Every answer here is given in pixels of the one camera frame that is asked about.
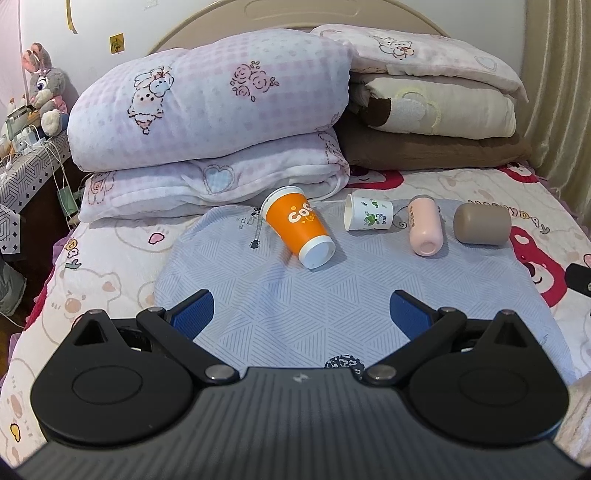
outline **bunny ear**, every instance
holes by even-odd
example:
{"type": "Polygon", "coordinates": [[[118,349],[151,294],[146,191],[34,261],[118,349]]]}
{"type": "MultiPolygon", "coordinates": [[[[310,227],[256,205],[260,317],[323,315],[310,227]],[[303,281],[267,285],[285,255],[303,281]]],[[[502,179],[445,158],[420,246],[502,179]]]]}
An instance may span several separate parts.
{"type": "Polygon", "coordinates": [[[21,57],[22,68],[24,68],[29,73],[35,73],[37,71],[37,65],[35,65],[33,63],[33,62],[36,62],[36,59],[33,57],[33,60],[32,60],[31,59],[32,55],[33,55],[33,53],[31,50],[26,50],[25,53],[23,53],[22,57],[21,57]]]}
{"type": "Polygon", "coordinates": [[[40,70],[48,70],[51,68],[51,57],[47,53],[47,50],[43,48],[43,45],[41,45],[40,43],[34,43],[33,45],[31,45],[31,50],[39,59],[40,70]]]}

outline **sticker on wall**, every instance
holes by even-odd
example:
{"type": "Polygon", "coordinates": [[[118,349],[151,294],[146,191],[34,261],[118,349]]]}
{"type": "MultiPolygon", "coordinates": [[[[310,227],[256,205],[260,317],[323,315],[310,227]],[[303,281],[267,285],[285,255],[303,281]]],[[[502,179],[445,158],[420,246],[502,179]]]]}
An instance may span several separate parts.
{"type": "Polygon", "coordinates": [[[119,35],[113,35],[110,38],[111,41],[111,55],[113,53],[121,53],[125,50],[125,42],[123,40],[123,34],[120,33],[119,35]]]}
{"type": "Polygon", "coordinates": [[[74,28],[74,24],[72,22],[72,7],[70,5],[70,0],[66,0],[66,19],[68,22],[68,28],[72,30],[74,35],[78,35],[78,32],[74,28]]]}

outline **blue gripper pad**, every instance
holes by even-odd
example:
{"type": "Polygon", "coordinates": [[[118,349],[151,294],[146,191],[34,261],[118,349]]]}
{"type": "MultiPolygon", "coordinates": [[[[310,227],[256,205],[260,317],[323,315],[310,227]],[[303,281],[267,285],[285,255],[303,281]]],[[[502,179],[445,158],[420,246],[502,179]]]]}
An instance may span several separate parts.
{"type": "Polygon", "coordinates": [[[412,304],[397,292],[390,297],[390,318],[409,340],[414,340],[433,324],[430,312],[412,304]]]}
{"type": "Polygon", "coordinates": [[[167,320],[185,337],[193,340],[212,321],[213,305],[211,292],[199,290],[169,310],[167,320]]]}

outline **light blue blanket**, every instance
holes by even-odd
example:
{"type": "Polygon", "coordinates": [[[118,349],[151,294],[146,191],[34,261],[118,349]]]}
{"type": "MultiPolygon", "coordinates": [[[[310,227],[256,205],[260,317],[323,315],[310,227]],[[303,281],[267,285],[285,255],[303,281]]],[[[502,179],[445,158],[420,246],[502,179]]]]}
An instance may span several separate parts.
{"type": "Polygon", "coordinates": [[[408,338],[389,313],[402,289],[434,309],[453,306],[475,319],[515,310],[567,383],[574,381],[566,341],[510,243],[463,245],[453,235],[456,200],[438,200],[446,241],[419,257],[408,241],[407,200],[395,200],[395,226],[346,232],[344,202],[314,208],[337,245],[334,257],[305,269],[251,207],[217,207],[182,234],[155,286],[169,309],[200,289],[215,303],[195,342],[242,373],[248,366],[359,370],[408,338]]]}

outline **pink bottle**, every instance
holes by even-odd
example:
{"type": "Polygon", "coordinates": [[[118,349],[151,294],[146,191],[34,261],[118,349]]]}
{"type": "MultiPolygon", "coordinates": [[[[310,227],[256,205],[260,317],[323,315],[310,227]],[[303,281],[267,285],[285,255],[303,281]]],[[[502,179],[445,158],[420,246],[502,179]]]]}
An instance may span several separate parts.
{"type": "Polygon", "coordinates": [[[443,230],[435,200],[419,195],[408,204],[410,245],[422,257],[435,255],[443,245],[443,230]]]}

